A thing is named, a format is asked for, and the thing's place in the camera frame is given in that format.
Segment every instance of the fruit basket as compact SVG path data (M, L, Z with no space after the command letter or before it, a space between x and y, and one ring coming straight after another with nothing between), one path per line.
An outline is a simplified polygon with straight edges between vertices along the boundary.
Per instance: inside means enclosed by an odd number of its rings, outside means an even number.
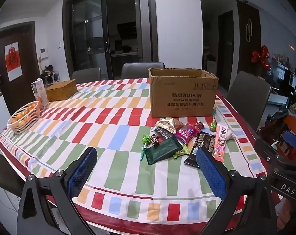
M20 134L35 124L39 117L38 101L33 101L16 111L8 120L7 127L10 127L16 134Z

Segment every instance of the white plastic basket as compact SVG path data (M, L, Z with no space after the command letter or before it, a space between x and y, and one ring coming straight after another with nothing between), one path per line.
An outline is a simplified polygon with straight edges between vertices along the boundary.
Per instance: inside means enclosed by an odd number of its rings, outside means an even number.
M11 120L13 118L16 118L19 113L23 112L24 110L27 110L27 108L31 106L33 103L36 103L36 106L28 114L20 118L18 121L11 123ZM39 118L40 118L40 110L39 110L38 101L33 101L23 106L18 111L16 111L8 120L7 127L10 127L16 134L20 134L22 132L25 132L33 124L35 124Z

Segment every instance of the foil balloon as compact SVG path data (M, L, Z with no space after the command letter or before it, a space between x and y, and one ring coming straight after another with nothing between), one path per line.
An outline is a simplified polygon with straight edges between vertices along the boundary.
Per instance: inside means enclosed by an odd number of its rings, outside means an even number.
M251 62L257 62L260 60L260 58L261 58L261 56L258 51L252 51Z
M267 60L265 60L265 58L261 58L261 59L260 59L260 62L261 62L261 64L262 64L262 66L263 66L264 68L266 68L268 71L271 70L271 65L269 64L269 62L268 62Z
M268 52L267 46L261 47L261 57L270 57L270 53Z

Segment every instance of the striped tablecloth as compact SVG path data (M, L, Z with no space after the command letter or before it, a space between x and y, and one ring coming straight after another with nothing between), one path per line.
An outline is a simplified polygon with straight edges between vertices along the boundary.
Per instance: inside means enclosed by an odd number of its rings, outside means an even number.
M184 164L187 156L140 162L142 136L152 134L159 120L151 118L149 79L91 82L78 90L68 100L53 102L23 134L8 128L0 134L0 149L14 169L23 179L30 173L50 176L66 169L87 146L95 147L97 164L73 199L86 221L119 233L198 234L221 201L202 172ZM252 147L254 138L219 93L215 106L217 121L237 135L227 142L225 166L247 177L265 172ZM179 120L201 121L210 132L212 117Z

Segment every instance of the screw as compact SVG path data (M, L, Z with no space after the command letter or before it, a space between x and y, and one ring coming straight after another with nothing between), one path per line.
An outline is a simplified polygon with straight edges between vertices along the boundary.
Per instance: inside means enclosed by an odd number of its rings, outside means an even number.
M239 174L238 171L234 170L234 169L230 170L229 172L230 172L231 176L233 176L233 177L236 177Z
M55 175L56 175L57 177L61 177L61 176L63 175L63 173L64 173L64 171L61 170L61 169L59 169L59 170L57 170L57 171L55 172Z
M260 177L260 179L262 179L262 180L266 180L266 175L264 175L264 174L261 174L259 177Z
M28 175L28 181L32 181L34 179L34 177L35 176L33 174Z

